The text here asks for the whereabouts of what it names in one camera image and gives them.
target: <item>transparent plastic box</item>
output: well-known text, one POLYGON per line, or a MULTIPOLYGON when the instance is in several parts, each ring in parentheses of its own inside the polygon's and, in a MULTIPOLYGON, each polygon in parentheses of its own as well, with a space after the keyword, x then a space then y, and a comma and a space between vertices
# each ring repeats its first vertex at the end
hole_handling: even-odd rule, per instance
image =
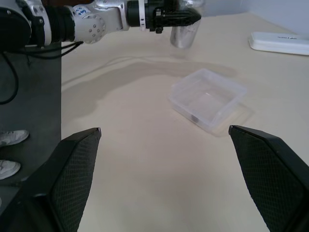
POLYGON ((212 131, 232 112, 247 93, 241 85, 213 73, 199 70, 172 87, 173 108, 206 131, 212 131))

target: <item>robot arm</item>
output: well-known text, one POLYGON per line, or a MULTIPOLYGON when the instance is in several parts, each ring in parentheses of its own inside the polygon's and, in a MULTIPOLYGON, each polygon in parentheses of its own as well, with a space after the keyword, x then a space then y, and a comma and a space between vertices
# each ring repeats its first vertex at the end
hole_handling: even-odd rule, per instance
POLYGON ((192 0, 178 1, 94 0, 74 7, 54 7, 43 6, 41 0, 1 0, 0 50, 64 41, 92 44, 107 33, 130 27, 162 33, 164 27, 179 29, 201 19, 194 9, 196 6, 192 7, 192 0))

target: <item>shoe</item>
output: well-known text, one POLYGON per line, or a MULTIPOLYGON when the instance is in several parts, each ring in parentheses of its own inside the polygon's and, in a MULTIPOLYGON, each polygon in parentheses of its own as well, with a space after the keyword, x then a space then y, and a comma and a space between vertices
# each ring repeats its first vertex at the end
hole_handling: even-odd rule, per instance
POLYGON ((29 136, 26 130, 0 132, 0 147, 18 144, 29 136))
POLYGON ((13 161, 0 160, 0 180, 8 178, 18 172, 21 165, 13 161))

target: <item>white power bank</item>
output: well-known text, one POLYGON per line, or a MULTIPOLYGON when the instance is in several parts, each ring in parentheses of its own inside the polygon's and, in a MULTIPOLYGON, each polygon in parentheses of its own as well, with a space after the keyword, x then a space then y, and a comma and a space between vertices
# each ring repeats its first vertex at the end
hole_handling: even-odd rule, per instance
POLYGON ((254 50, 309 56, 309 37, 306 36, 253 32, 249 44, 254 50))

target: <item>table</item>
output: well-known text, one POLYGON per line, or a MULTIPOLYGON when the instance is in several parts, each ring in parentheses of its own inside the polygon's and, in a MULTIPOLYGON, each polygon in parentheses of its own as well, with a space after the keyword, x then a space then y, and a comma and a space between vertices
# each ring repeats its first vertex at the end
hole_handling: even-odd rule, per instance
POLYGON ((281 137, 307 164, 308 57, 250 49, 253 31, 286 32, 250 13, 203 18, 180 51, 130 29, 62 60, 62 137, 101 127, 80 232, 266 232, 231 139, 171 109, 172 84, 201 68, 248 89, 243 126, 281 137))

